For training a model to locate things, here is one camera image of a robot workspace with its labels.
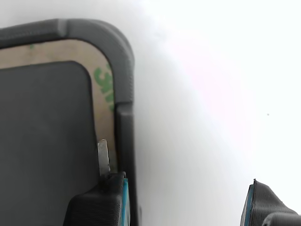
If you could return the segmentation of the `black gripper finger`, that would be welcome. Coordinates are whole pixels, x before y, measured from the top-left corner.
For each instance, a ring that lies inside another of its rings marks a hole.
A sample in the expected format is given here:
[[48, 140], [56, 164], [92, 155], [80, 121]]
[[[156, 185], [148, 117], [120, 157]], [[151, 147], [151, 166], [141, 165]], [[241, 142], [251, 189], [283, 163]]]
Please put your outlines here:
[[128, 226], [129, 186], [125, 172], [111, 173], [108, 144], [97, 144], [99, 182], [74, 196], [67, 207], [64, 226]]
[[301, 216], [288, 208], [269, 186], [253, 181], [244, 204], [241, 226], [301, 226]]

